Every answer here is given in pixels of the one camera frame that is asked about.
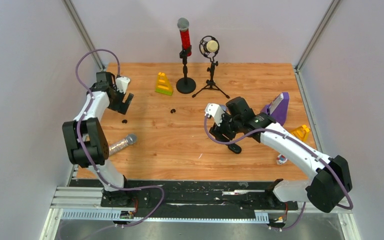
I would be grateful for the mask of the lavender earbud charging case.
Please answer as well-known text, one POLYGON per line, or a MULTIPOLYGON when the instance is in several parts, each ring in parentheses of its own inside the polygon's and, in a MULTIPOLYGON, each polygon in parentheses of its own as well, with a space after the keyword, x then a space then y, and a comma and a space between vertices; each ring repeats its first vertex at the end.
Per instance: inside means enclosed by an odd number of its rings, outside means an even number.
POLYGON ((227 111, 227 107, 225 105, 220 105, 220 107, 223 109, 223 111, 227 111))

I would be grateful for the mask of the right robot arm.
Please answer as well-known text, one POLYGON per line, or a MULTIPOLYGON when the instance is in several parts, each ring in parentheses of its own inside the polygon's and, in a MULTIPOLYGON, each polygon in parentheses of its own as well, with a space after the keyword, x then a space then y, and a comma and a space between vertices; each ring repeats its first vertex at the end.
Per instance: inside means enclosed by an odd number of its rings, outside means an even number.
POLYGON ((235 97, 226 105, 208 103, 204 123, 208 138, 226 145, 233 153, 241 153, 239 141, 252 138, 286 157, 307 176, 308 180, 281 180, 275 184, 265 195, 270 208, 278 209, 289 201, 310 202, 324 213, 336 207, 354 208, 348 161, 341 155, 331 157, 307 145, 269 114, 255 113, 243 97, 235 97))

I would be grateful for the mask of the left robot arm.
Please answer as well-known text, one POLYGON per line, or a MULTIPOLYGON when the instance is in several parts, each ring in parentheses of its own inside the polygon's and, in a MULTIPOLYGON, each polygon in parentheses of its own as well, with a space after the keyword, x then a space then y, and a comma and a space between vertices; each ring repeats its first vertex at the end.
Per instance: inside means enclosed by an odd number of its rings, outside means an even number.
POLYGON ((80 113, 62 125, 69 161, 86 168, 103 184, 101 205, 129 206, 133 193, 125 188, 126 177, 110 161, 110 146, 100 120, 106 109, 126 114, 134 95, 127 93, 130 78, 102 71, 86 89, 86 102, 80 113))

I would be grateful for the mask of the silver glitter microphone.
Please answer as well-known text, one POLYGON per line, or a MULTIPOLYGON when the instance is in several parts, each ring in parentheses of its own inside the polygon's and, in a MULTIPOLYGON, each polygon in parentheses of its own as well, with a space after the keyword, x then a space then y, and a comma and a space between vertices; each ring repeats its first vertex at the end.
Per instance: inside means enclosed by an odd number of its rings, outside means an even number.
POLYGON ((112 156, 120 152, 121 150, 125 149, 126 147, 135 144, 137 140, 138 140, 138 137, 135 134, 133 133, 128 134, 125 138, 109 146, 109 156, 112 156))

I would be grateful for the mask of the yellow green toy block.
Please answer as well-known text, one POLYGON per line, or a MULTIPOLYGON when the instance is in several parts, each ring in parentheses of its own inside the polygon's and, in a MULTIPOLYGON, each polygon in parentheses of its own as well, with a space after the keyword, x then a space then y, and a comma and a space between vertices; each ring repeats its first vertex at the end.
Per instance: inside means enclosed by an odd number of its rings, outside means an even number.
POLYGON ((155 92, 163 95, 167 95, 167 96, 173 95, 173 92, 174 92, 173 87, 167 75, 164 72, 159 72, 157 74, 155 92))

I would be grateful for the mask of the small red white toy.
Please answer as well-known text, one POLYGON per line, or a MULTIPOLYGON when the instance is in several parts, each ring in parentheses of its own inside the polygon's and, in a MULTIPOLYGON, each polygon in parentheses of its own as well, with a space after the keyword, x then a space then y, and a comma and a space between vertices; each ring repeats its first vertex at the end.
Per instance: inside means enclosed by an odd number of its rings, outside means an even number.
POLYGON ((282 155, 282 154, 279 154, 279 155, 276 157, 276 163, 277 163, 278 165, 283 165, 283 164, 285 164, 287 161, 288 161, 288 158, 285 157, 285 156, 282 155))

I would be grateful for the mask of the purple phone stand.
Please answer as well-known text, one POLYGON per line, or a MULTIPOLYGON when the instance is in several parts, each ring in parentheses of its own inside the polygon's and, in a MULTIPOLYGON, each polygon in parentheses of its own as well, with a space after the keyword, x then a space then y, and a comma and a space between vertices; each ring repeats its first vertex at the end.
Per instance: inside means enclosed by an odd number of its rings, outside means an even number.
POLYGON ((288 107, 289 107, 289 101, 290 101, 290 96, 288 92, 281 92, 283 93, 283 100, 277 107, 276 111, 273 114, 268 113, 268 108, 270 103, 275 99, 273 99, 269 104, 266 104, 262 109, 261 113, 265 113, 272 118, 276 120, 281 126, 284 126, 287 120, 287 115, 288 115, 288 107))

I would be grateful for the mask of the white phone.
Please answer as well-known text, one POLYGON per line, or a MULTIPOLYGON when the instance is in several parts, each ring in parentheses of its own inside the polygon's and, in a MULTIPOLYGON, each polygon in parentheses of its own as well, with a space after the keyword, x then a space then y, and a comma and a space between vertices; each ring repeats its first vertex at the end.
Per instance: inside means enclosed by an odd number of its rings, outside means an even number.
POLYGON ((279 104, 282 103, 282 100, 284 99, 283 93, 280 93, 270 104, 268 107, 268 113, 273 114, 276 109, 278 108, 279 104))

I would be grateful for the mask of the black round-base mic stand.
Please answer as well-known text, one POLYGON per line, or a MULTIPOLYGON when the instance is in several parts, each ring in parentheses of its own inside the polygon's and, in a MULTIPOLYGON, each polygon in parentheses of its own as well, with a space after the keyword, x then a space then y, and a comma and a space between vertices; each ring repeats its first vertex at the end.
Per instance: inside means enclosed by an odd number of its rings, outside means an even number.
POLYGON ((196 82, 188 77, 188 55, 191 54, 192 47, 182 48, 182 51, 179 53, 179 57, 182 59, 182 72, 183 77, 180 78, 176 83, 176 90, 181 94, 190 94, 196 89, 196 82))

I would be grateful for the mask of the yellow toy vehicle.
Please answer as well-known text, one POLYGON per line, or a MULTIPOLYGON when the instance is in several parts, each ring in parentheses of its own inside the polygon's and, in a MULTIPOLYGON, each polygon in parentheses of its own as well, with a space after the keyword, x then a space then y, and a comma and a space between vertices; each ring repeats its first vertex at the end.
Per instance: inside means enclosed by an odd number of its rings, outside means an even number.
POLYGON ((303 124, 293 129, 290 133, 300 141, 306 142, 310 136, 311 129, 307 125, 303 124))

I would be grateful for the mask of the black tripod mic stand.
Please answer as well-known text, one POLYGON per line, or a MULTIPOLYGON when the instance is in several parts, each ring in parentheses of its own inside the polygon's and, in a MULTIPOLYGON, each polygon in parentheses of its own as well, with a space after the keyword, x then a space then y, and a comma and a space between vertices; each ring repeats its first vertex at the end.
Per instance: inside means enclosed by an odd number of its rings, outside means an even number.
POLYGON ((227 99, 230 99, 230 96, 226 94, 223 90, 221 90, 216 82, 214 81, 214 75, 215 75, 215 69, 219 65, 218 61, 215 61, 213 58, 210 59, 210 67, 207 68, 207 72, 209 72, 209 79, 206 80, 206 85, 202 87, 200 90, 195 92, 191 97, 195 98, 199 93, 201 93, 203 90, 210 90, 210 91, 219 91, 221 92, 227 99))

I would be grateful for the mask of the red microphone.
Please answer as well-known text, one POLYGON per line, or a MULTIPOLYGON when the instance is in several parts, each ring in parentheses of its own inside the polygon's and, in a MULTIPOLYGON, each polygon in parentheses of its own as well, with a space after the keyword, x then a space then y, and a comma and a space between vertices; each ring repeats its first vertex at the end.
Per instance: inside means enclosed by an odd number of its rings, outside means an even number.
POLYGON ((192 54, 191 53, 192 45, 191 45, 191 40, 190 40, 189 26, 190 26, 190 23, 186 18, 181 17, 178 19, 177 27, 178 27, 179 33, 180 33, 182 49, 185 50, 186 55, 188 57, 191 56, 191 54, 192 54))

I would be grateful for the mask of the cream condenser microphone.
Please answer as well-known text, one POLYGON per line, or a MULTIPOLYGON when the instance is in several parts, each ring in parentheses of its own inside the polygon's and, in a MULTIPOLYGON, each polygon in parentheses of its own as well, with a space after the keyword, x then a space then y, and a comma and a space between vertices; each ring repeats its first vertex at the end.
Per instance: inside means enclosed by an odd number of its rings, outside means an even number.
POLYGON ((198 48, 201 55, 213 62, 220 50, 220 44, 215 37, 207 35, 200 40, 198 48))

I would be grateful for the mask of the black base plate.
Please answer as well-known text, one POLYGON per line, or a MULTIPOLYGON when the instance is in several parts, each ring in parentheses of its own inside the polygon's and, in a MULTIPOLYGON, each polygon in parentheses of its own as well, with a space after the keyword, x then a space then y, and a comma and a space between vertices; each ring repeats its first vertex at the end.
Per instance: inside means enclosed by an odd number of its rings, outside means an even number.
POLYGON ((276 214, 300 211, 296 201, 282 202, 273 193, 275 181, 128 180, 127 206, 102 206, 104 188, 97 179, 76 179, 69 186, 98 193, 98 206, 118 208, 134 217, 253 217, 257 211, 276 214))

